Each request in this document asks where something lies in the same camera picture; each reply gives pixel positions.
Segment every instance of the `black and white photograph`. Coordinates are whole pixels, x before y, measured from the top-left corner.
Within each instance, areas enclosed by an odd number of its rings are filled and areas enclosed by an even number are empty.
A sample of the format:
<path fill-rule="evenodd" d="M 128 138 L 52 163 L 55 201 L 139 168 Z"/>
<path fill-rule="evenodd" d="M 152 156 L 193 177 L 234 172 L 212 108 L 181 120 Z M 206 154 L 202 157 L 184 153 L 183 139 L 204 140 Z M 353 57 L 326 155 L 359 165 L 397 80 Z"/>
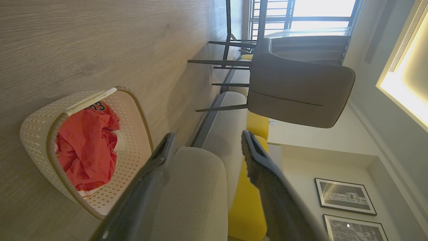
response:
<path fill-rule="evenodd" d="M 315 178 L 320 206 L 376 216 L 364 185 Z"/>
<path fill-rule="evenodd" d="M 388 241 L 381 223 L 323 215 L 332 241 Z"/>

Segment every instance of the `black picture frame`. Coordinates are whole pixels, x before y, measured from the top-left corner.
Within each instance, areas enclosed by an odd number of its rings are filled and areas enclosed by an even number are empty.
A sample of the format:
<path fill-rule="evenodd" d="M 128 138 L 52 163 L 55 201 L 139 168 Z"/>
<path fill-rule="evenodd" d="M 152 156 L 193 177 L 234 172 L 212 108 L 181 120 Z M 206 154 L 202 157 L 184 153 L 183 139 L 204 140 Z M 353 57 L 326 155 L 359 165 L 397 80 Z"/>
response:
<path fill-rule="evenodd" d="M 365 235 L 369 241 L 388 241 L 388 237 L 381 223 L 338 217 L 328 214 L 323 214 L 322 217 L 330 240 L 358 241 L 360 240 L 358 238 L 359 236 Z"/>
<path fill-rule="evenodd" d="M 322 208 L 376 216 L 376 210 L 362 184 L 315 178 L 318 200 Z"/>

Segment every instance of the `ceiling cove light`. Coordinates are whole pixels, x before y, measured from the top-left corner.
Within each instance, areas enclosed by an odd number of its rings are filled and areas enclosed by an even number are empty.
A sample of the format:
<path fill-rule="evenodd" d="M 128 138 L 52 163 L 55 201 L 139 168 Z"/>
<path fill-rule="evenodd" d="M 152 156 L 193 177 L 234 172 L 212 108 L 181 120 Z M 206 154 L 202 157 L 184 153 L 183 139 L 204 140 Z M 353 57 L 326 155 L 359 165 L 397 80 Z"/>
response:
<path fill-rule="evenodd" d="M 376 84 L 428 132 L 428 0 L 416 0 Z"/>

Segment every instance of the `sofa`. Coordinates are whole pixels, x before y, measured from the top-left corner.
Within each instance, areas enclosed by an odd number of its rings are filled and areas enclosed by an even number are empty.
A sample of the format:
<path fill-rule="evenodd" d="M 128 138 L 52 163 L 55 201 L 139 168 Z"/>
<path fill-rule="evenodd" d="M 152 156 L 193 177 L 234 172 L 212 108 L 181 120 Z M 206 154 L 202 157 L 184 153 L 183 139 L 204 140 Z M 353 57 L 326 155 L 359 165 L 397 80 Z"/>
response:
<path fill-rule="evenodd" d="M 227 91 L 214 106 L 246 102 L 241 93 Z M 155 213 L 152 240 L 262 240 L 266 223 L 260 195 L 247 177 L 241 150 L 245 129 L 261 135 L 257 138 L 267 148 L 268 119 L 241 109 L 210 112 L 195 144 L 177 150 Z"/>

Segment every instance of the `red clothing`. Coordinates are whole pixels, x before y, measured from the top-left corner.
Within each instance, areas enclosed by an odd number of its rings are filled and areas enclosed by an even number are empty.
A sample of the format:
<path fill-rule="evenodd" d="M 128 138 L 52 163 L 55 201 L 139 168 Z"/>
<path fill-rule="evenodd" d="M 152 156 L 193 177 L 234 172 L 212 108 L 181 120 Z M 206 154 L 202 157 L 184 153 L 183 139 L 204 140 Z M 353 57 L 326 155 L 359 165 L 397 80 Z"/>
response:
<path fill-rule="evenodd" d="M 109 183 L 116 168 L 117 137 L 111 131 L 119 130 L 119 117 L 105 103 L 99 104 L 102 108 L 92 105 L 70 116 L 56 139 L 58 160 L 78 191 Z"/>

